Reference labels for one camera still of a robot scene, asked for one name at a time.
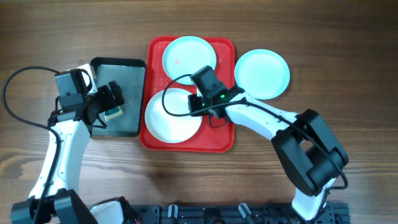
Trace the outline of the white plate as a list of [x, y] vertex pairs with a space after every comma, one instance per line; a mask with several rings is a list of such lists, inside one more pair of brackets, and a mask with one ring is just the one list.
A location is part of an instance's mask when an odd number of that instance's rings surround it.
[[[156, 139], [166, 143], [180, 143], [190, 139], [201, 126], [201, 117], [171, 116], [164, 111], [162, 95], [156, 93], [148, 102], [144, 120], [147, 129]], [[169, 88], [164, 97], [167, 110], [173, 114], [188, 113], [188, 96], [191, 93], [181, 88]]]

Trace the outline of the light blue plate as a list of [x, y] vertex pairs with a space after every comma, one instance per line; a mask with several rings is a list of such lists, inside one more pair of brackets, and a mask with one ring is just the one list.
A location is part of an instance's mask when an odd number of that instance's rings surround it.
[[162, 66], [170, 79], [193, 75], [205, 66], [216, 68], [216, 52], [209, 42], [200, 37], [179, 37], [166, 46]]
[[260, 100], [280, 96], [290, 83], [287, 62], [279, 54], [266, 49], [251, 50], [240, 57], [234, 76], [240, 88]]

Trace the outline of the green yellow sponge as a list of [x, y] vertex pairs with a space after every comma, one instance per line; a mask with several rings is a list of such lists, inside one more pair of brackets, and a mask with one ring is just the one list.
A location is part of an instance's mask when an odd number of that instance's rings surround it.
[[121, 109], [120, 106], [117, 106], [113, 109], [107, 110], [104, 112], [104, 118], [106, 121], [109, 121], [111, 119], [116, 119], [119, 116], [123, 115], [124, 111]]

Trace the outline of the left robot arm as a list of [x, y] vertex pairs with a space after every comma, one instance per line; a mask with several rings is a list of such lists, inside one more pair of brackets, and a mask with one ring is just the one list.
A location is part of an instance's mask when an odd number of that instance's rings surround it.
[[49, 147], [40, 177], [26, 201], [15, 203], [13, 223], [48, 223], [58, 217], [60, 223], [137, 223], [139, 215], [124, 197], [111, 198], [88, 208], [78, 195], [83, 154], [91, 137], [93, 123], [100, 113], [124, 103], [120, 86], [109, 82], [89, 93], [88, 86], [71, 84], [60, 88], [57, 101], [76, 99], [64, 106], [73, 118], [61, 121], [60, 111], [49, 119]]

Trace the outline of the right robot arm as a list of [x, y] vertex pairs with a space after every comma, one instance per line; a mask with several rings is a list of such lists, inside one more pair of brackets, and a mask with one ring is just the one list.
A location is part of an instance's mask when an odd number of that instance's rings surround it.
[[215, 95], [188, 96], [192, 116], [213, 115], [245, 126], [270, 140], [296, 192], [293, 210], [305, 221], [314, 222], [326, 206], [326, 198], [337, 177], [345, 183], [343, 168], [348, 155], [325, 120], [307, 109], [298, 114], [279, 110], [232, 87]]

